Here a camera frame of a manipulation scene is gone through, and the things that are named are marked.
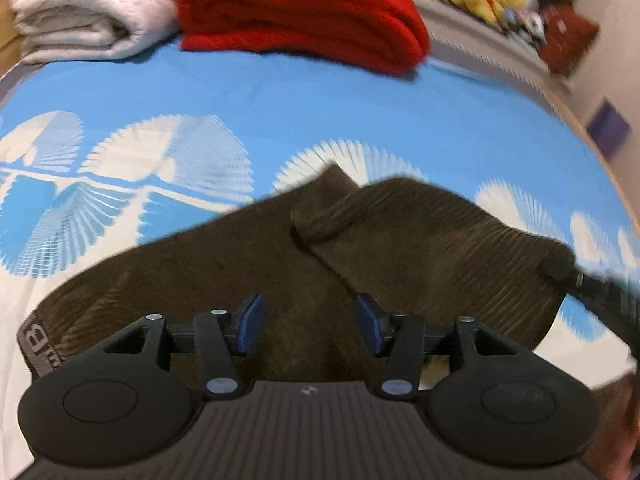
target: red bag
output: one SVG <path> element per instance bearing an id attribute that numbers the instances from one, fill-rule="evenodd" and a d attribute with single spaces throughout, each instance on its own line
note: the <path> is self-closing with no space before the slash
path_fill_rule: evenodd
<path id="1" fill-rule="evenodd" d="M 184 50 L 296 50 L 402 75 L 428 54 L 412 0 L 177 0 Z"/>
<path id="2" fill-rule="evenodd" d="M 541 15 L 547 23 L 546 44 L 538 55 L 551 73 L 567 74 L 596 39 L 600 27 L 576 14 L 569 4 L 547 7 Z"/>

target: stack of folded blankets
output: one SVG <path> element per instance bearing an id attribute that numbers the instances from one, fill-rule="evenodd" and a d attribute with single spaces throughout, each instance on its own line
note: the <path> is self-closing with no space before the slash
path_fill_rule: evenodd
<path id="1" fill-rule="evenodd" d="M 23 61 L 122 59 L 177 31 L 173 0 L 10 0 Z"/>
<path id="2" fill-rule="evenodd" d="M 308 52 L 391 75 L 429 37 L 412 0 L 177 0 L 185 50 Z"/>

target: folded red blanket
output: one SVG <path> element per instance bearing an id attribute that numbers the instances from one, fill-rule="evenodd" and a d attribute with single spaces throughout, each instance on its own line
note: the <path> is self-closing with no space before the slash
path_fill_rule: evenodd
<path id="1" fill-rule="evenodd" d="M 184 50 L 295 50 L 401 75 L 429 52 L 412 0 L 177 0 Z"/>

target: bed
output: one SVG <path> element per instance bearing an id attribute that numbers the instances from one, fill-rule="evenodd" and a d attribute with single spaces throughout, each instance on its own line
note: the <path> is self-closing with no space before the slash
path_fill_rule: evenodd
<path id="1" fill-rule="evenodd" d="M 9 72 L 0 476 L 30 460 L 15 416 L 30 374 L 15 331 L 40 300 L 105 257 L 289 189 L 329 162 L 362 186 L 404 174 L 447 187 L 566 241 L 591 270 L 636 279 L 633 222 L 593 150 L 535 85 L 452 59 L 391 78 L 303 56 L 186 53 L 171 41 L 123 62 Z M 538 352 L 589 386 L 630 367 L 626 347 L 572 300 Z"/>

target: folded brown garment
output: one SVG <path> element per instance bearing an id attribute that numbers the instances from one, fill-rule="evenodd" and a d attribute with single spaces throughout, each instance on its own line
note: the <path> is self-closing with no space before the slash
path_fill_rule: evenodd
<path id="1" fill-rule="evenodd" d="M 245 378 L 368 379 L 383 363 L 354 327 L 356 292 L 431 324 L 473 316 L 533 348 L 564 296 L 539 276 L 549 253 L 572 258 L 566 245 L 507 227 L 447 190 L 407 178 L 359 189 L 332 166 L 303 187 L 82 272 L 37 307 L 18 341 L 44 373 L 28 341 L 33 323 L 65 361 L 145 314 L 185 322 L 261 292 L 260 343 L 237 362 Z M 196 383 L 192 357 L 174 359 L 172 372 Z"/>

